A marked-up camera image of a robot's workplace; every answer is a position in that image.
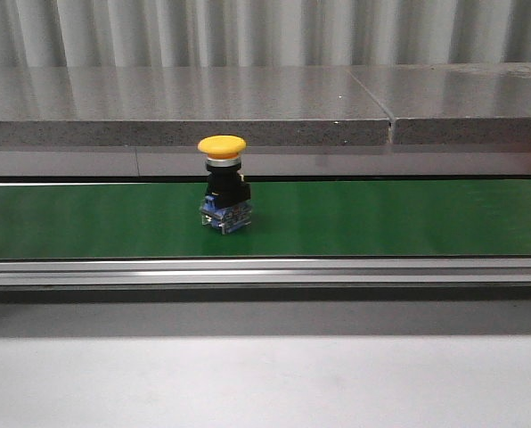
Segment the green conveyor belt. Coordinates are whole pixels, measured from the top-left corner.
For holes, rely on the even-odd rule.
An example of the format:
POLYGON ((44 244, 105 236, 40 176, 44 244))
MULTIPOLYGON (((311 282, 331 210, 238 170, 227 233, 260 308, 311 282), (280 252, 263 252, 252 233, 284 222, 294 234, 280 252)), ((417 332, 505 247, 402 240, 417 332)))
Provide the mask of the green conveyor belt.
POLYGON ((202 183, 0 186, 1 259, 531 256, 531 179, 257 182, 203 226, 202 183))

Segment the grey stone slab right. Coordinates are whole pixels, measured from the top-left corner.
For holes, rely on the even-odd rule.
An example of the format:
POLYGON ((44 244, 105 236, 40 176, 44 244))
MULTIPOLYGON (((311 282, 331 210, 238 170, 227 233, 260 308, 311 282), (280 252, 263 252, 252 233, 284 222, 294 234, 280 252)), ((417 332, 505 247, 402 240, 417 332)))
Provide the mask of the grey stone slab right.
POLYGON ((395 145, 531 146, 531 63, 355 66, 395 145))

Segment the white pleated curtain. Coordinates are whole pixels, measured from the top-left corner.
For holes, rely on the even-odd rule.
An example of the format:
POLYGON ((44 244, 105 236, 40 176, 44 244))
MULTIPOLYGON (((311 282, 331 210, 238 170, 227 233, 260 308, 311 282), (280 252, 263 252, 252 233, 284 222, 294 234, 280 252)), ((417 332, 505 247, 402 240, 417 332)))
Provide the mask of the white pleated curtain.
POLYGON ((0 66, 531 62, 531 1, 0 1, 0 66))

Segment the aluminium conveyor side rail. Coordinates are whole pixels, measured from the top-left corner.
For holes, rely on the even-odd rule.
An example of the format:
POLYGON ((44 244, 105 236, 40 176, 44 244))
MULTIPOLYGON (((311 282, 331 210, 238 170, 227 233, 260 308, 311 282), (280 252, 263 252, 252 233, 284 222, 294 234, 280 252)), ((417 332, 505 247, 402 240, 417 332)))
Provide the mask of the aluminium conveyor side rail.
POLYGON ((529 285, 531 258, 228 258, 0 262, 0 292, 529 285))

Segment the grey stone counter slab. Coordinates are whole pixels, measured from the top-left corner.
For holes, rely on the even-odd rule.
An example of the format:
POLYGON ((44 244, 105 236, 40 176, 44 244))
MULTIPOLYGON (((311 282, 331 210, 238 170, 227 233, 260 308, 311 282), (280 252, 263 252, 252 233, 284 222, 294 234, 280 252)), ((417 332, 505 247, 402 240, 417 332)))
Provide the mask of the grey stone counter slab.
POLYGON ((0 67, 0 146, 378 146, 388 117, 342 67, 0 67))

